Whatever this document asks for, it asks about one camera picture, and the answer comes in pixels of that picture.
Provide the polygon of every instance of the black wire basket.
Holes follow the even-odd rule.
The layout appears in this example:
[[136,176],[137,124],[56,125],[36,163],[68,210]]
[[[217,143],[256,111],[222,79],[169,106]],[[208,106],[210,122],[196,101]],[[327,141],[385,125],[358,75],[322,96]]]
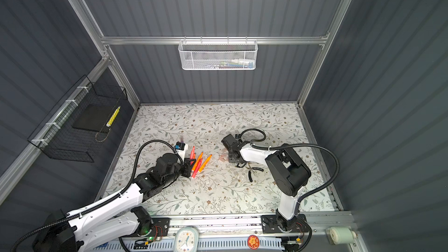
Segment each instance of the black wire basket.
[[47,132],[28,141],[55,160],[94,162],[101,146],[120,117],[120,105],[127,101],[126,89],[89,83],[53,121]]

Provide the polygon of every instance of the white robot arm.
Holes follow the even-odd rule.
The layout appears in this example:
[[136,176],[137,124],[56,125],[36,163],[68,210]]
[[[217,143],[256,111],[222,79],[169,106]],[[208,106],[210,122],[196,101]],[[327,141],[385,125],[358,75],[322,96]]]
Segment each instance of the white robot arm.
[[[154,167],[132,179],[129,186],[104,199],[67,214],[62,211],[51,214],[45,224],[59,223],[40,230],[33,243],[33,250],[84,252],[124,235],[154,235],[152,229],[155,226],[151,217],[138,205],[160,193],[179,176],[190,176],[193,167],[191,162],[194,160],[183,158],[187,147],[177,154],[164,154],[156,160]],[[129,209],[129,212],[112,218]]]
[[296,222],[298,200],[311,176],[310,169],[293,148],[261,150],[255,148],[249,141],[242,141],[241,135],[236,137],[229,134],[221,141],[229,152],[229,162],[243,165],[256,162],[269,168],[282,191],[276,211],[277,224],[282,231],[289,231]]

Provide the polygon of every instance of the red round badge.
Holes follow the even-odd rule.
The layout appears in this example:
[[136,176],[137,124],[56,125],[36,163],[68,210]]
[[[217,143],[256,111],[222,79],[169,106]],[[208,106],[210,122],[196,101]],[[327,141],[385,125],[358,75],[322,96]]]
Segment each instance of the red round badge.
[[249,245],[250,249],[257,249],[260,246],[260,240],[256,235],[251,235],[247,239],[247,245]]

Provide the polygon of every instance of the red wire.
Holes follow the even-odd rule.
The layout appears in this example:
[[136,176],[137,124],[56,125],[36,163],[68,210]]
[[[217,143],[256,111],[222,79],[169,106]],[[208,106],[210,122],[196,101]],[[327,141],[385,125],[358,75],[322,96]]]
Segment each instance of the red wire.
[[158,232],[158,229],[157,228],[160,228],[160,240],[162,240],[162,237],[163,237],[163,231],[162,231],[162,228],[161,227],[159,227],[159,226],[155,226],[155,229],[156,229],[156,235],[157,235],[157,232]]
[[157,232],[158,232],[158,230],[157,230],[157,226],[155,226],[155,237],[154,237],[154,241],[157,240]]
[[300,233],[302,234],[302,238],[305,236],[305,233],[304,232],[302,232],[302,230],[299,228],[299,227],[297,227],[298,229],[299,229],[299,231],[300,231]]

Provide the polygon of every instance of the floral tablecloth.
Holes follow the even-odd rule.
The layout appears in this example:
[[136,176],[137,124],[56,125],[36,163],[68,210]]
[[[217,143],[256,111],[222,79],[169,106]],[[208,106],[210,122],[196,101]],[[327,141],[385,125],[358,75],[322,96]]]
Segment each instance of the floral tablecloth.
[[[194,145],[196,157],[204,152],[210,162],[195,179],[180,177],[143,206],[152,215],[229,214],[274,212],[280,200],[280,190],[267,167],[254,171],[249,182],[248,169],[228,163],[227,151],[221,143],[226,135],[257,127],[266,132],[263,145],[308,142],[294,103],[243,105],[158,105],[142,106],[131,133],[109,181],[110,194],[128,181],[137,150],[151,139],[162,139],[175,144],[183,139]],[[244,139],[259,138],[247,132]],[[306,191],[322,184],[322,175],[310,148],[295,148],[306,162],[312,176]],[[169,152],[160,143],[147,146],[140,156],[137,174],[155,165],[155,160]],[[333,211],[326,190],[322,190],[301,204],[301,211]]]

